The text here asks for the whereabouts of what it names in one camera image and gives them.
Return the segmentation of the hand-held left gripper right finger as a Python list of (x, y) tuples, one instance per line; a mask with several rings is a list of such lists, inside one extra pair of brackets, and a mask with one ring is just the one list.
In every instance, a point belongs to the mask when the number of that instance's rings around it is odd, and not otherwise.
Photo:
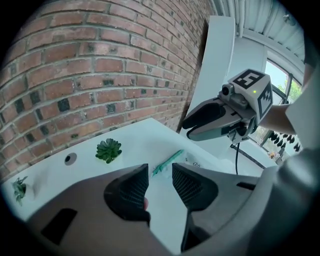
[(181, 251), (185, 252), (225, 227), (245, 205), (258, 180), (172, 164), (172, 184), (187, 208)]

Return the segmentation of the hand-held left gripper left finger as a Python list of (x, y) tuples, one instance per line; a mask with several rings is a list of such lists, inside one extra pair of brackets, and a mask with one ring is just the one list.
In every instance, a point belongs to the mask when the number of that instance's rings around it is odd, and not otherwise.
[(144, 208), (149, 167), (140, 164), (71, 185), (27, 224), (55, 256), (168, 256)]

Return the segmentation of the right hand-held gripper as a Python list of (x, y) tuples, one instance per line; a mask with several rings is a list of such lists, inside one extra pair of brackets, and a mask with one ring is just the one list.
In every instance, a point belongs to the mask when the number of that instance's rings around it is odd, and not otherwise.
[(248, 140), (273, 105), (271, 78), (248, 68), (229, 79), (218, 98), (203, 101), (184, 118), (182, 128), (192, 128), (188, 139), (199, 142), (228, 135), (234, 145)]

